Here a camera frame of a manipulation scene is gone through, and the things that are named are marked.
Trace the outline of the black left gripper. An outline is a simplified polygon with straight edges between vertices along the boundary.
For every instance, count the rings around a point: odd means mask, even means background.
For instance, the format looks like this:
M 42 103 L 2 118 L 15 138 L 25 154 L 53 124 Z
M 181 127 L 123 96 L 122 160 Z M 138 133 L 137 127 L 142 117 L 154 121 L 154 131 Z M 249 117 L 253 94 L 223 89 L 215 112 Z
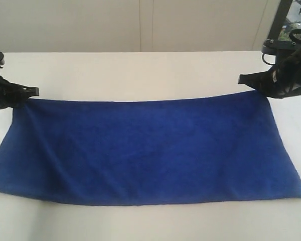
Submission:
M 0 109 L 17 107 L 16 99 L 28 99 L 39 95 L 38 87 L 11 83 L 0 76 Z

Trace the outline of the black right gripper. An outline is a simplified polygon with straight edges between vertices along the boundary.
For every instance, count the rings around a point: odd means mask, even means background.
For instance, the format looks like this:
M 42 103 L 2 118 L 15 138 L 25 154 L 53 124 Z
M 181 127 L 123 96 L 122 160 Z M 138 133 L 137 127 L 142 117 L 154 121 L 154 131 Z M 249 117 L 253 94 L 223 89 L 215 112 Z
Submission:
M 271 98 L 301 95 L 301 50 L 275 64 L 268 71 L 240 74 L 238 84 L 259 90 Z

